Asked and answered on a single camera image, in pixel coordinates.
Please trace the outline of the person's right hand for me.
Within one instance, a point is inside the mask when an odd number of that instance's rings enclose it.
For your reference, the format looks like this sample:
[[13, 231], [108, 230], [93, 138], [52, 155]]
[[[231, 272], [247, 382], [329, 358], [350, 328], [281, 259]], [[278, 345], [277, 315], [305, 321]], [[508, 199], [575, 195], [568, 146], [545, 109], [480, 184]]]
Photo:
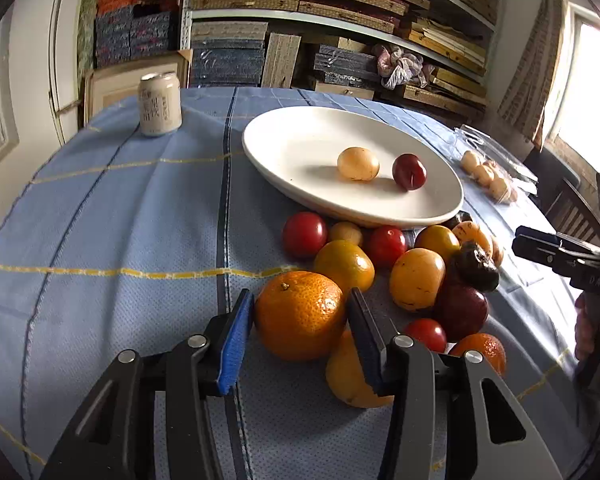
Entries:
[[600, 322], [595, 325], [586, 311], [586, 294], [582, 292], [575, 301], [575, 357], [584, 361], [595, 350], [595, 336], [600, 333]]

